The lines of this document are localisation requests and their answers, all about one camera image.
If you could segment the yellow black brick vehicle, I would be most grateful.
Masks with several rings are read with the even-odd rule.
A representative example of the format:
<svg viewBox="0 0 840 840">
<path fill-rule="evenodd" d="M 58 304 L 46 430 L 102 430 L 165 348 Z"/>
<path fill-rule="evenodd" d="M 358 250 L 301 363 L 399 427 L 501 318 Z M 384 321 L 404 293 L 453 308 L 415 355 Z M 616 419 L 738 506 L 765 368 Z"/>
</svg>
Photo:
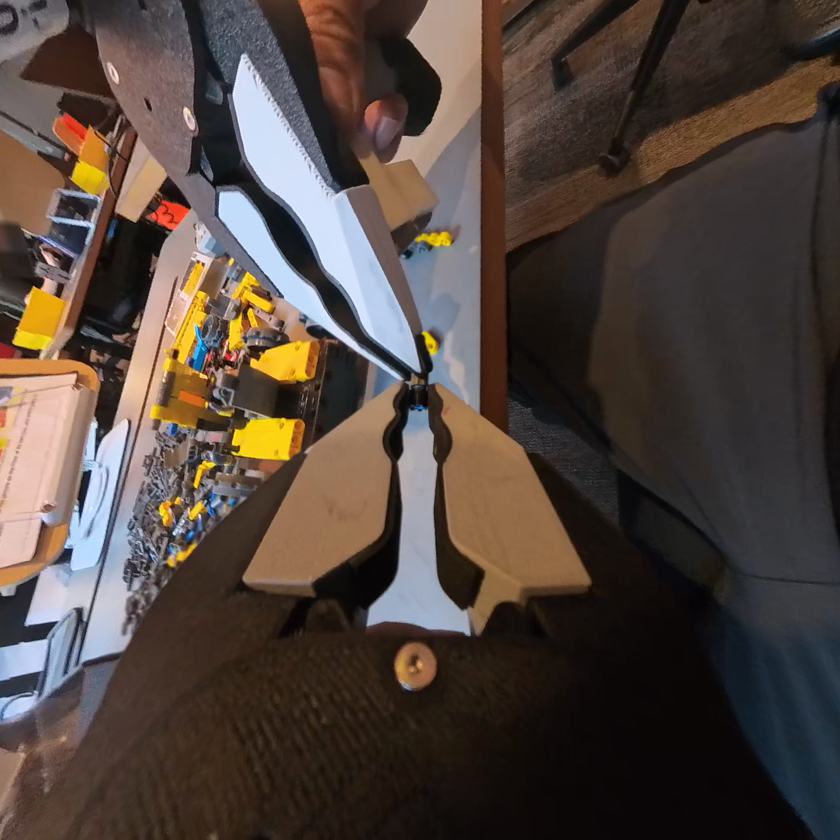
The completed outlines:
<svg viewBox="0 0 840 840">
<path fill-rule="evenodd" d="M 247 496 L 361 406 L 370 366 L 331 338 L 208 318 L 165 352 L 141 496 L 164 509 Z"/>
</svg>

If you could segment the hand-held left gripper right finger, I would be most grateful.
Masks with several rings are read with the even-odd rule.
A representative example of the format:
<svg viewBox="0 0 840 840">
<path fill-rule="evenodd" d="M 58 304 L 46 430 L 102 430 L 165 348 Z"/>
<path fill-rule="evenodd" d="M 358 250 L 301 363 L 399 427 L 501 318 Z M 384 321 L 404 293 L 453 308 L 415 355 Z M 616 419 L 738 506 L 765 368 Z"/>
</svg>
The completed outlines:
<svg viewBox="0 0 840 840">
<path fill-rule="evenodd" d="M 587 593 L 592 578 L 523 447 L 448 388 L 428 387 L 437 577 L 478 636 L 505 604 Z"/>
</svg>

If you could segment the person's right hand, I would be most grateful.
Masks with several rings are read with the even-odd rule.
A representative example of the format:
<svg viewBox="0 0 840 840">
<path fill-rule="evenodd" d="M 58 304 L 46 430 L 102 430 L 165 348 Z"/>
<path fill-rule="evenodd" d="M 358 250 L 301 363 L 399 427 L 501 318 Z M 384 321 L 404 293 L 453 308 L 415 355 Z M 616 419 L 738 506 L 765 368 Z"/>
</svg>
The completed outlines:
<svg viewBox="0 0 840 840">
<path fill-rule="evenodd" d="M 404 39 L 425 1 L 300 1 L 318 63 L 322 95 L 339 129 L 384 163 L 402 141 L 407 103 L 399 92 L 370 99 L 365 90 L 369 41 Z"/>
</svg>

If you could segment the pile of small dark connectors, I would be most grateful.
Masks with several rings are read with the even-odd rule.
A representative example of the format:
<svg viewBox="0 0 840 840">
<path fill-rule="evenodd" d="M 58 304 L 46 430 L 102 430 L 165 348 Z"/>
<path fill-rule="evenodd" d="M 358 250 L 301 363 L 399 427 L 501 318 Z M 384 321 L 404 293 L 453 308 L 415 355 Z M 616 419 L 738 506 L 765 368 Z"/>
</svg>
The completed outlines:
<svg viewBox="0 0 840 840">
<path fill-rule="evenodd" d="M 132 635 L 184 562 L 268 479 L 253 458 L 225 447 L 181 442 L 143 460 L 122 567 L 127 598 L 122 635 Z"/>
</svg>

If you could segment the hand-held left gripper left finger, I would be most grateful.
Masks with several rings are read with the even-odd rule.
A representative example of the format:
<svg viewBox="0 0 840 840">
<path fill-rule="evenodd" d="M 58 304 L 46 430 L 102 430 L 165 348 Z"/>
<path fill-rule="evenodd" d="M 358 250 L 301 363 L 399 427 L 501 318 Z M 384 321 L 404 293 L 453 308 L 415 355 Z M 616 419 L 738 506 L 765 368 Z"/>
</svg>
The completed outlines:
<svg viewBox="0 0 840 840">
<path fill-rule="evenodd" d="M 332 599 L 354 612 L 393 583 L 409 396 L 409 385 L 390 386 L 302 455 L 245 571 L 250 590 Z"/>
</svg>

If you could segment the grey desk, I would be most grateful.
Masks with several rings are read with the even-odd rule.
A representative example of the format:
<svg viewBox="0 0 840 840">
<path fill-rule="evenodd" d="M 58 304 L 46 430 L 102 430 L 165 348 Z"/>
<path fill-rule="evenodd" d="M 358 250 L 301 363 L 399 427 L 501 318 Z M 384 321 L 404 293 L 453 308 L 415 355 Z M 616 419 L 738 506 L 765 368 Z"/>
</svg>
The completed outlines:
<svg viewBox="0 0 840 840">
<path fill-rule="evenodd" d="M 480 64 L 471 67 L 472 77 L 452 76 L 451 71 L 465 70 L 468 59 L 481 57 L 481 5 L 480 2 L 427 2 L 419 23 L 420 40 L 416 45 L 405 38 L 381 38 L 378 45 L 368 48 L 373 56 L 366 60 L 366 88 L 370 98 L 399 91 L 408 100 L 406 135 L 413 137 L 408 152 L 420 153 L 421 173 L 432 177 L 432 187 L 439 189 L 438 196 L 443 200 L 444 209 L 437 211 L 433 220 L 455 222 L 455 230 L 458 231 L 453 255 L 426 254 L 411 259 L 399 256 L 415 300 L 422 332 L 433 332 L 440 341 L 440 350 L 435 357 L 430 357 L 425 351 L 421 332 L 416 342 L 423 352 L 425 371 L 406 372 L 406 379 L 402 381 L 343 341 L 336 340 L 377 366 L 381 370 L 381 378 L 389 375 L 392 379 L 390 386 L 398 383 L 409 385 L 412 375 L 424 375 L 428 386 L 438 384 L 448 388 L 477 412 L 480 406 L 482 262 L 481 107 L 480 92 L 469 91 L 466 83 L 480 84 Z M 225 253 L 270 291 L 279 294 L 229 232 L 206 228 Z M 393 242 L 398 254 L 400 249 Z M 431 433 L 422 434 L 419 431 L 422 417 L 428 420 L 427 410 L 412 412 L 408 408 L 404 429 L 408 432 L 407 453 L 409 465 L 413 468 L 420 466 L 421 455 L 425 456 L 427 463 L 434 463 L 430 458 L 433 452 Z M 300 465 L 299 460 L 312 445 L 295 456 L 289 466 L 280 468 L 280 478 L 288 487 L 294 470 Z M 261 540 L 285 492 L 278 491 L 279 500 L 271 504 L 273 513 L 268 524 L 255 527 Z M 418 556 L 430 560 L 436 547 L 432 508 L 422 513 L 422 497 L 402 490 L 401 496 L 400 531 L 404 518 L 410 526 L 424 525 L 425 530 L 416 533 L 419 538 L 416 551 Z M 397 561 L 401 558 L 400 541 L 401 536 Z M 250 561 L 257 549 L 246 550 Z"/>
</svg>

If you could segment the pile of yellow brick beams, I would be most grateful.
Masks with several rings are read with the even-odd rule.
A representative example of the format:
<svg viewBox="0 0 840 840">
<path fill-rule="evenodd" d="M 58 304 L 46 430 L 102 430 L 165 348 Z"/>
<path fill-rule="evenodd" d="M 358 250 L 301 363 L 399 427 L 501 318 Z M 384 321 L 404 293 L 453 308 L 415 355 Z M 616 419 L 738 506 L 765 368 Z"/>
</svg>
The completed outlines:
<svg viewBox="0 0 840 840">
<path fill-rule="evenodd" d="M 202 373 L 237 371 L 265 350 L 310 340 L 307 324 L 234 259 L 195 251 L 175 278 L 164 346 Z"/>
</svg>

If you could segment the yellow storage bin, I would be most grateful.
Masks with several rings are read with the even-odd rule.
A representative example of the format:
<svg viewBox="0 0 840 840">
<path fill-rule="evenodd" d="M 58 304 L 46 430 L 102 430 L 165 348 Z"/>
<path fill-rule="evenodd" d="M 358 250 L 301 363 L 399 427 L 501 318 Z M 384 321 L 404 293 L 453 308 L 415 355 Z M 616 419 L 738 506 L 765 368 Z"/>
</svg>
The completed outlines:
<svg viewBox="0 0 840 840">
<path fill-rule="evenodd" d="M 65 302 L 41 288 L 32 287 L 13 337 L 13 346 L 40 352 L 47 349 L 60 327 Z"/>
<path fill-rule="evenodd" d="M 110 188 L 112 155 L 112 145 L 107 138 L 88 126 L 80 142 L 77 162 L 70 176 L 71 182 L 84 193 L 102 197 Z"/>
</svg>

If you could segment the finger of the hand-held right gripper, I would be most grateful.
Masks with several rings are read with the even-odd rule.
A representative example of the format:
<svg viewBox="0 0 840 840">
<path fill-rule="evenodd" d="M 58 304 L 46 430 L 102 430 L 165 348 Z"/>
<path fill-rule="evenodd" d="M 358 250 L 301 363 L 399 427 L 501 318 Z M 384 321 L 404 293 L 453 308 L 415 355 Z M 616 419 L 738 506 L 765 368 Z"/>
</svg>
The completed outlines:
<svg viewBox="0 0 840 840">
<path fill-rule="evenodd" d="M 283 206 L 254 187 L 222 187 L 215 202 L 216 219 L 291 306 L 395 378 L 406 379 L 406 363 L 363 330 L 350 298 Z"/>
<path fill-rule="evenodd" d="M 297 222 L 363 330 L 404 361 L 406 372 L 424 372 L 422 324 L 373 187 L 327 183 L 248 55 L 239 59 L 232 111 L 239 149 L 262 193 Z"/>
</svg>

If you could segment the black office chair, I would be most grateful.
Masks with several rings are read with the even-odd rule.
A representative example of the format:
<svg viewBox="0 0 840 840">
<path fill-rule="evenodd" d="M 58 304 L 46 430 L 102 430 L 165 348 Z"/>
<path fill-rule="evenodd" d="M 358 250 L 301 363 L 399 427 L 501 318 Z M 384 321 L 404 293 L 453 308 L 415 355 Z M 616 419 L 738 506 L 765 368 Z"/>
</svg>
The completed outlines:
<svg viewBox="0 0 840 840">
<path fill-rule="evenodd" d="M 607 177 L 625 170 L 652 129 L 758 88 L 793 64 L 838 54 L 838 2 L 656 4 L 628 69 L 605 59 L 605 46 L 595 50 L 617 81 L 586 92 L 595 69 L 583 53 L 639 2 L 597 2 L 550 58 L 553 93 L 570 97 L 570 116 L 594 129 L 597 164 Z"/>
</svg>

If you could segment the person's grey trouser leg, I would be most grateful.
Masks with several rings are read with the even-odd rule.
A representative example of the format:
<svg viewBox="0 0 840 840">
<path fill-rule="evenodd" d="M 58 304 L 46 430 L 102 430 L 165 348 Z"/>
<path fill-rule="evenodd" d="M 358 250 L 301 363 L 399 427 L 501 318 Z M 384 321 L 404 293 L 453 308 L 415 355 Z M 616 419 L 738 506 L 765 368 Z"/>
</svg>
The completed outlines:
<svg viewBox="0 0 840 840">
<path fill-rule="evenodd" d="M 733 574 L 838 590 L 838 83 L 507 258 L 511 378 Z"/>
</svg>

